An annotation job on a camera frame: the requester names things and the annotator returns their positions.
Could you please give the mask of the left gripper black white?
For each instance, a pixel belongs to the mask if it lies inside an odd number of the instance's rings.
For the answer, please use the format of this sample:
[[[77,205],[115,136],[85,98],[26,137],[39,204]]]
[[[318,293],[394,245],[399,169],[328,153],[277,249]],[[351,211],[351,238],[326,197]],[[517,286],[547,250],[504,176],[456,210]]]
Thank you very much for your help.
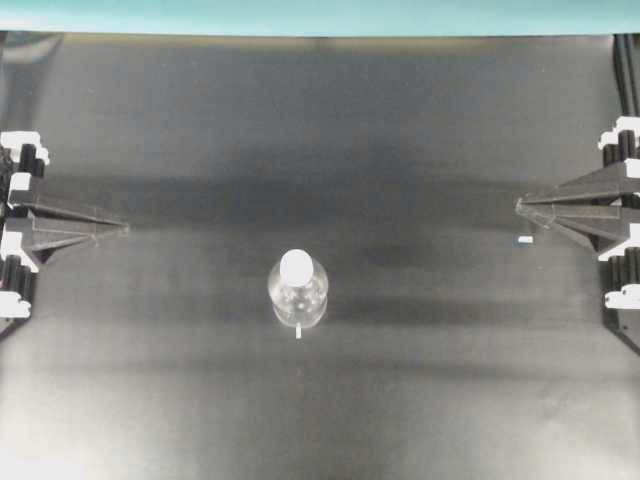
[[[124,220],[101,207],[33,192],[49,163],[38,132],[1,133],[3,320],[31,316],[39,265],[129,234]]]

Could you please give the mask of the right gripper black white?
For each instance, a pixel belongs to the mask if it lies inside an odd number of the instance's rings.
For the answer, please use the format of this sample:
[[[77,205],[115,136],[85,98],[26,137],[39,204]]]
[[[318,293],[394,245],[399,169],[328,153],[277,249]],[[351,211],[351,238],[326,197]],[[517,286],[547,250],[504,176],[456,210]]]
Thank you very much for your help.
[[[639,306],[639,118],[619,117],[598,142],[604,167],[517,200],[517,214],[556,230],[609,266],[608,308]]]

